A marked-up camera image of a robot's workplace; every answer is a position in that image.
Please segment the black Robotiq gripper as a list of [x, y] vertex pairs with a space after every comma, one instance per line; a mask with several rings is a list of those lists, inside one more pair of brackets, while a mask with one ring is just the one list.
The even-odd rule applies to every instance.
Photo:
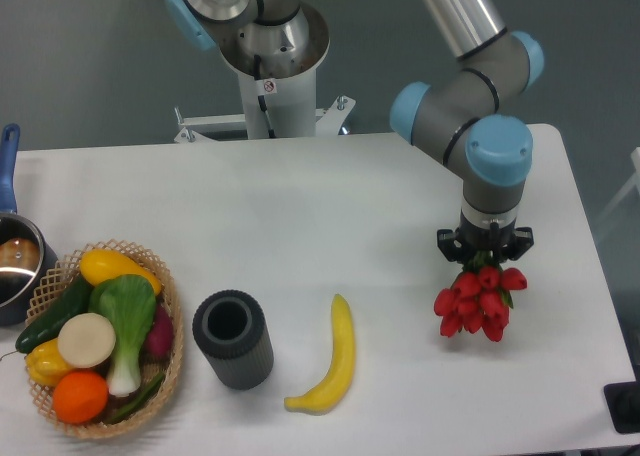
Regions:
[[500, 254], [500, 261], [516, 261], [533, 247], [534, 234], [531, 227], [515, 228], [514, 222], [507, 226], [490, 222], [488, 227], [480, 227], [462, 217], [457, 229], [439, 229], [436, 240], [448, 262], [465, 265], [468, 253], [478, 251]]

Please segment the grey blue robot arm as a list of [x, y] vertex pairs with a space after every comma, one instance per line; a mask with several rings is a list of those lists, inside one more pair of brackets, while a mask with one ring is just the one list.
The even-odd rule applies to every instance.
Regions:
[[[509, 31], [490, 0], [423, 0], [460, 63], [433, 88], [415, 82], [395, 98], [391, 128], [463, 183], [460, 219], [437, 245], [452, 262], [516, 260], [534, 243], [517, 213], [532, 165], [533, 137], [502, 103], [544, 68], [539, 43]], [[252, 139], [317, 136], [335, 113], [316, 114], [316, 70], [329, 48], [325, 20], [302, 0], [165, 0], [196, 48], [218, 49], [236, 73]]]

